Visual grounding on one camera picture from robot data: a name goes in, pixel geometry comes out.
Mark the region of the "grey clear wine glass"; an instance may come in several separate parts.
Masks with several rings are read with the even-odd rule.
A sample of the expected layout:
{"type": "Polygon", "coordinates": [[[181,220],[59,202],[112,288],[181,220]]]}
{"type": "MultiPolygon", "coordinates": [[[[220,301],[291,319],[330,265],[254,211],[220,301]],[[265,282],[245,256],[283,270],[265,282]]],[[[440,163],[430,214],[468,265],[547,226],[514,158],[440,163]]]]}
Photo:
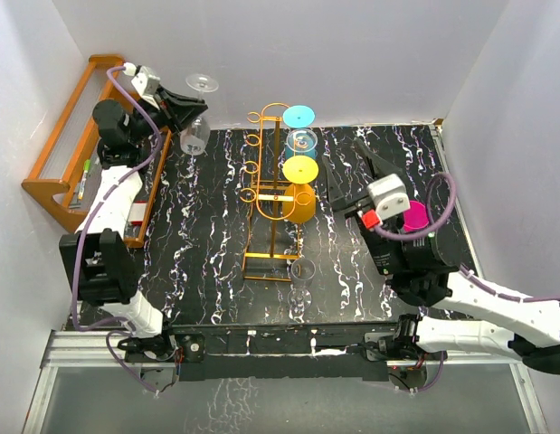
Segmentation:
{"type": "MultiPolygon", "coordinates": [[[[186,84],[197,91],[199,99],[203,99],[205,93],[212,93],[218,90],[217,80],[202,73],[194,73],[186,77],[186,84]]],[[[206,148],[211,129],[204,115],[197,116],[193,122],[180,134],[181,150],[190,156],[201,155],[206,148]]]]}

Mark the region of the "blue plastic wine glass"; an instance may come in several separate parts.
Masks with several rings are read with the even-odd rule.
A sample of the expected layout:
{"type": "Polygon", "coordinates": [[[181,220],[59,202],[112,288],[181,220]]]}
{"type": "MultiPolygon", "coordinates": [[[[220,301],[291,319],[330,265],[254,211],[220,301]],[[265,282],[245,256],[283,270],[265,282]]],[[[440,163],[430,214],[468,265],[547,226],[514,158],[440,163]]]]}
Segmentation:
{"type": "Polygon", "coordinates": [[[287,159],[294,156],[317,158],[318,136],[310,128],[315,117],[315,111],[305,105],[291,106],[283,112],[283,122],[289,128],[285,140],[287,159]]]}

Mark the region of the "magenta plastic wine glass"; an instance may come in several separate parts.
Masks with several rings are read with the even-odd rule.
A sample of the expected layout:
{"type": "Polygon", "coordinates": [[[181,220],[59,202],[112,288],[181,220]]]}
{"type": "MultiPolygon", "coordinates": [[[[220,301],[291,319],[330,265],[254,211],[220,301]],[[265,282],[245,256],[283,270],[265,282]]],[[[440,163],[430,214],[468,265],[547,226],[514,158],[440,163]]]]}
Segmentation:
{"type": "Polygon", "coordinates": [[[420,231],[430,224],[427,207],[418,201],[410,201],[410,208],[403,213],[403,230],[420,231]]]}

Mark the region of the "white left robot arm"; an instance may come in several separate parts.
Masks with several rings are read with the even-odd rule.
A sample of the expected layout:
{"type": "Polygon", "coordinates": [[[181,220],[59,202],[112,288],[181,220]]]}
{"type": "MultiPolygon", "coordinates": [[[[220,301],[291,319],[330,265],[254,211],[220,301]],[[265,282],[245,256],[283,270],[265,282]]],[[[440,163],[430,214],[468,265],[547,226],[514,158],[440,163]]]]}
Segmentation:
{"type": "Polygon", "coordinates": [[[78,318],[79,304],[100,307],[108,317],[97,326],[119,322],[127,330],[123,342],[130,350],[165,361],[175,354],[177,340],[164,330],[163,314],[138,287],[125,231],[143,186],[142,174],[163,148],[162,129],[186,130],[207,105],[163,87],[128,101],[131,110],[104,99],[92,111],[99,133],[100,186],[83,223],[60,238],[59,252],[71,287],[74,329],[85,329],[78,318]]]}

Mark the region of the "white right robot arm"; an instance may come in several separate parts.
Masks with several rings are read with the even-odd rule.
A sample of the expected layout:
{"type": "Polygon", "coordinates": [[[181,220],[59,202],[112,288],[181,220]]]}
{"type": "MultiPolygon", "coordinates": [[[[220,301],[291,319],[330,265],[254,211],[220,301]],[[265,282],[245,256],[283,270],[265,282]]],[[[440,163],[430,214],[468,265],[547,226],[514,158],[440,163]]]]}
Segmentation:
{"type": "Polygon", "coordinates": [[[390,335],[365,336],[362,343],[376,360],[442,358],[449,351],[501,355],[541,373],[560,375],[560,296],[531,297],[476,276],[438,249],[457,195],[450,174],[432,176],[425,189],[428,226],[404,231],[410,209],[403,171],[372,151],[360,138],[353,146],[367,164],[372,181],[365,194],[348,201],[328,162],[327,199],[336,212],[352,218],[378,273],[407,305],[446,309],[465,320],[402,315],[390,335]]]}

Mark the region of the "clear flute glass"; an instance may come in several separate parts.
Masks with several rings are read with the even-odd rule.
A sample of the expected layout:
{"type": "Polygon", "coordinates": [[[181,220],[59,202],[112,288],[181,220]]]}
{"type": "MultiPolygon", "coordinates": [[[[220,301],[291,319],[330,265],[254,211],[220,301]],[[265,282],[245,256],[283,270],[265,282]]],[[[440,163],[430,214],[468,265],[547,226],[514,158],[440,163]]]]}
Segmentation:
{"type": "Polygon", "coordinates": [[[286,146],[294,153],[314,150],[317,142],[317,135],[309,128],[293,128],[286,138],[286,146]]]}

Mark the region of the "orange plastic wine glass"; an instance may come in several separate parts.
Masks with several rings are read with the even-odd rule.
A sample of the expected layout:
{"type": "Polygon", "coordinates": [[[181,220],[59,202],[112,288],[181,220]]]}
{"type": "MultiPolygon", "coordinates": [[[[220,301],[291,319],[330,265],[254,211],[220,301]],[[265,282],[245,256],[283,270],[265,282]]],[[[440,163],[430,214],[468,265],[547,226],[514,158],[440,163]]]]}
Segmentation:
{"type": "Polygon", "coordinates": [[[282,205],[283,217],[293,223],[309,221],[316,212],[316,193],[310,185],[318,176],[318,164],[308,156],[293,156],[286,160],[282,173],[290,185],[285,191],[291,202],[282,205]]]}

